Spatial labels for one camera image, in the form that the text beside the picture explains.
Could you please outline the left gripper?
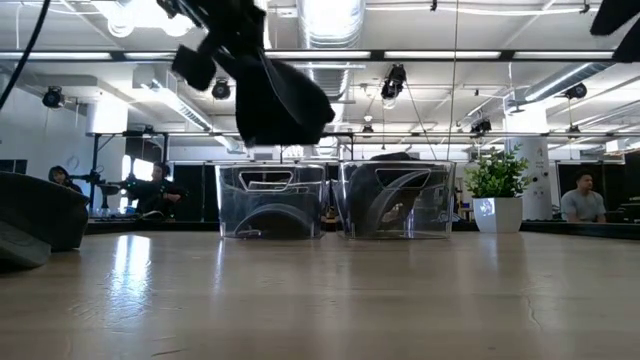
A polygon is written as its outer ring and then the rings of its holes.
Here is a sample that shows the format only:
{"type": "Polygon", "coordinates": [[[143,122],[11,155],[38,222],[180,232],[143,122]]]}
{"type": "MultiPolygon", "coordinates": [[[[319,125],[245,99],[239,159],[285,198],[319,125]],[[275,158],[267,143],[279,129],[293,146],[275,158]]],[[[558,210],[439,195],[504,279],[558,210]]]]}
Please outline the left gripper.
{"type": "Polygon", "coordinates": [[[265,11],[253,0],[157,0],[157,4],[170,19],[185,16],[206,33],[198,52],[180,45],[171,65],[198,91],[207,90],[216,74],[208,55],[217,51],[246,55],[264,49],[265,11]]]}

